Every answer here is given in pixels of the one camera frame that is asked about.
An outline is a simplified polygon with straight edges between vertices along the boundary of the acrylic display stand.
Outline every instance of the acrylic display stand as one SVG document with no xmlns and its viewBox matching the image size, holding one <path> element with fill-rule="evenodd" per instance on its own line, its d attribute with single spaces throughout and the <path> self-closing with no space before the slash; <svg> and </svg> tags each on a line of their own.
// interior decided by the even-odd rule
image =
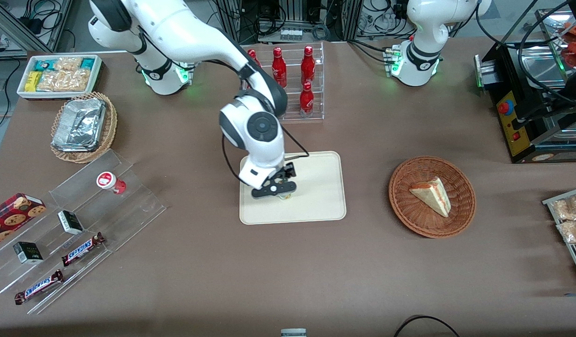
<svg viewBox="0 0 576 337">
<path fill-rule="evenodd" d="M 11 307 L 39 314 L 165 211 L 165 206 L 130 168 L 128 161 L 108 150 L 44 196 L 47 211 L 0 243 L 0 294 L 11 298 Z M 125 181 L 127 189 L 123 194 L 114 194 L 96 185 L 96 178 L 104 171 Z M 64 232 L 57 217 L 62 209 L 76 213 L 84 228 L 82 234 Z M 61 257 L 98 232 L 106 241 L 64 267 Z M 36 265 L 21 264 L 13 248 L 18 241 L 35 243 L 44 261 Z M 16 293 L 49 277 L 57 269 L 63 273 L 63 284 L 50 286 L 22 305 L 14 304 Z"/>
<path fill-rule="evenodd" d="M 315 59 L 315 79 L 313 80 L 311 91 L 315 96 L 313 101 L 313 113 L 311 117 L 304 118 L 300 115 L 300 93 L 302 83 L 300 81 L 300 63 L 305 54 L 305 46 L 313 47 L 313 58 Z M 256 58 L 261 62 L 262 69 L 267 74 L 273 76 L 271 64 L 273 63 L 273 51 L 262 49 L 261 45 L 253 45 L 246 49 L 254 49 Z M 280 117 L 280 121 L 319 121 L 325 117 L 324 105 L 324 51 L 323 43 L 294 43 L 282 45 L 282 55 L 286 61 L 288 71 L 288 86 L 284 88 L 288 94 L 288 109 L 286 114 Z"/>
</svg>

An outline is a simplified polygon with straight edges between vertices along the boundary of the brown tablecloth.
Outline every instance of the brown tablecloth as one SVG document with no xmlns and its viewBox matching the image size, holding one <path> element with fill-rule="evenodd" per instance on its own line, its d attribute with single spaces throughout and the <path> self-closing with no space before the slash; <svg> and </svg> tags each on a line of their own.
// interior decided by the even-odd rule
<svg viewBox="0 0 576 337">
<path fill-rule="evenodd" d="M 348 214 L 265 226 L 241 224 L 221 154 L 218 113 L 235 75 L 203 64 L 188 90 L 157 96 L 132 55 L 102 54 L 99 90 L 119 116 L 113 148 L 171 207 L 42 314 L 0 295 L 0 335 L 386 336 L 414 314 L 467 336 L 576 335 L 576 298 L 562 297 L 576 291 L 576 268 L 540 202 L 576 188 L 576 164 L 510 164 L 474 85 L 473 55 L 489 47 L 449 41 L 430 83 L 409 88 L 350 45 L 326 43 L 326 119 L 287 127 L 309 151 L 340 154 Z M 82 167 L 51 153 L 61 104 L 18 102 L 0 202 L 41 196 Z M 297 148 L 286 140 L 286 150 Z M 237 166 L 245 152 L 228 151 Z M 453 162 L 474 184 L 477 214 L 461 235 L 425 239 L 391 210 L 390 174 L 417 155 Z"/>
</svg>

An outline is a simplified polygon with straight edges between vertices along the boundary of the yellow panel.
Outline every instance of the yellow panel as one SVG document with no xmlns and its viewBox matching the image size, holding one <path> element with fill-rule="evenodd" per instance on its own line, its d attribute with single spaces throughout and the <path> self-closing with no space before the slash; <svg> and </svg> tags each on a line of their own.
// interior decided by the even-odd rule
<svg viewBox="0 0 576 337">
<path fill-rule="evenodd" d="M 517 105 L 517 102 L 514 99 L 514 95 L 512 94 L 512 91 L 509 92 L 506 96 L 504 96 L 504 98 L 502 98 L 502 100 L 500 102 L 498 102 L 498 104 L 496 105 L 496 108 L 508 101 L 511 100 L 514 105 Z M 510 149 L 510 153 L 515 156 L 520 154 L 522 151 L 524 151 L 525 149 L 527 149 L 531 143 L 529 141 L 529 136 L 527 136 L 527 132 L 525 130 L 525 126 L 523 126 L 521 128 L 521 130 L 515 130 L 514 128 L 512 128 L 512 121 L 514 121 L 515 119 L 517 119 L 517 112 L 516 111 L 512 111 L 512 113 L 509 116 L 505 116 L 502 113 L 498 113 L 498 115 L 500 116 L 500 121 L 502 122 L 502 128 L 504 129 L 504 135 L 506 137 L 506 143 L 508 143 L 508 148 Z M 521 137 L 519 137 L 518 140 L 514 140 L 512 138 L 512 135 L 518 132 L 519 135 Z"/>
</svg>

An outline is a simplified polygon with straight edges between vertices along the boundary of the round wicker basket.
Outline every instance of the round wicker basket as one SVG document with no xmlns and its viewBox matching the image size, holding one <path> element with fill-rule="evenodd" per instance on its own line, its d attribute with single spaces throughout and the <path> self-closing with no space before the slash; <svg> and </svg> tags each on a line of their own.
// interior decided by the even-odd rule
<svg viewBox="0 0 576 337">
<path fill-rule="evenodd" d="M 410 193 L 411 185 L 439 177 L 452 209 L 448 218 L 439 215 Z M 460 234 L 473 221 L 477 201 L 469 179 L 452 163 L 434 156 L 419 156 L 395 169 L 388 187 L 390 203 L 400 220 L 414 232 L 433 238 Z"/>
<path fill-rule="evenodd" d="M 53 151 L 57 158 L 78 164 L 86 164 L 87 162 L 91 162 L 102 156 L 102 154 L 111 147 L 113 139 L 115 138 L 115 128 L 117 127 L 117 112 L 115 111 L 115 107 L 113 104 L 111 104 L 111 100 L 109 100 L 109 98 L 103 94 L 100 94 L 99 92 L 91 92 L 90 94 L 74 97 L 71 100 L 87 100 L 89 98 L 99 98 L 99 100 L 103 100 L 105 104 L 107 104 L 99 147 L 96 149 L 96 151 L 93 152 L 63 152 L 55 149 L 54 147 L 51 147 L 51 151 Z M 65 107 L 65 105 L 59 109 L 59 113 L 57 114 L 55 122 L 51 127 L 51 137 L 55 136 L 57 126 L 59 126 L 59 119 L 61 118 L 61 113 L 63 112 L 63 107 Z"/>
</svg>

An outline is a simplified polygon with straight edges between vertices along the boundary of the red button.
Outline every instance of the red button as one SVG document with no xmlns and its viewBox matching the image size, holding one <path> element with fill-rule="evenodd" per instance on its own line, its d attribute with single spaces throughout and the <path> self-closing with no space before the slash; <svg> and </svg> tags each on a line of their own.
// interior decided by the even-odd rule
<svg viewBox="0 0 576 337">
<path fill-rule="evenodd" d="M 502 113 L 502 115 L 504 115 L 504 113 L 507 113 L 509 110 L 510 110 L 510 104 L 508 104 L 507 102 L 498 105 L 498 112 Z"/>
</svg>

